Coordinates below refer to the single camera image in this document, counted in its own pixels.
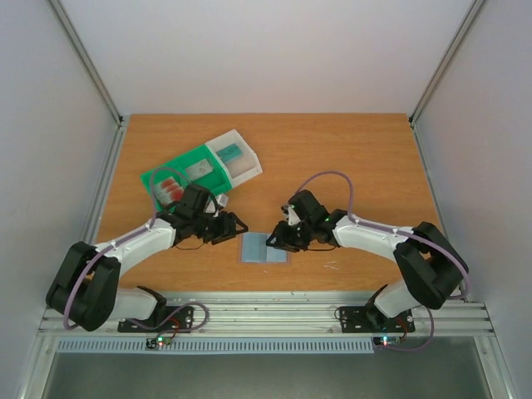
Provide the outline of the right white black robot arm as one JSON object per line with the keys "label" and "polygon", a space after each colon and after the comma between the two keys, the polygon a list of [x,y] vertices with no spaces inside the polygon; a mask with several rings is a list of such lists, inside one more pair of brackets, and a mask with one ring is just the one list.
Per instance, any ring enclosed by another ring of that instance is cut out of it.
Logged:
{"label": "right white black robot arm", "polygon": [[266,240],[270,248],[297,253],[318,242],[396,263],[401,280],[379,288],[363,309],[364,323],[373,332],[388,328],[413,308],[441,308],[461,283],[469,282],[468,266],[434,224],[394,227],[343,209],[329,212],[308,190],[295,194],[282,211],[285,218]]}

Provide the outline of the pink card holder wallet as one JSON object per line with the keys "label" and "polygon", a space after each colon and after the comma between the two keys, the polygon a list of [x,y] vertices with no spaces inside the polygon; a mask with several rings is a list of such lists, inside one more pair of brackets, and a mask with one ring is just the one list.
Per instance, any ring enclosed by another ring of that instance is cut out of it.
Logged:
{"label": "pink card holder wallet", "polygon": [[240,247],[240,261],[245,264],[287,264],[288,252],[266,245],[266,233],[247,232],[243,234]]}

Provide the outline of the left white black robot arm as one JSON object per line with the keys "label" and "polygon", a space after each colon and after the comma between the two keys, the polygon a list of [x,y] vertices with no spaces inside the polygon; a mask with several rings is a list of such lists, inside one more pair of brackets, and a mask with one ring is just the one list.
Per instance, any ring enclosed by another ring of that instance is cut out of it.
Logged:
{"label": "left white black robot arm", "polygon": [[181,198],[169,204],[156,199],[154,206],[139,228],[97,245],[79,241],[67,250],[45,298],[61,314],[66,330],[100,328],[116,307],[121,277],[149,257],[191,237],[216,245],[249,230],[201,185],[186,186]]}

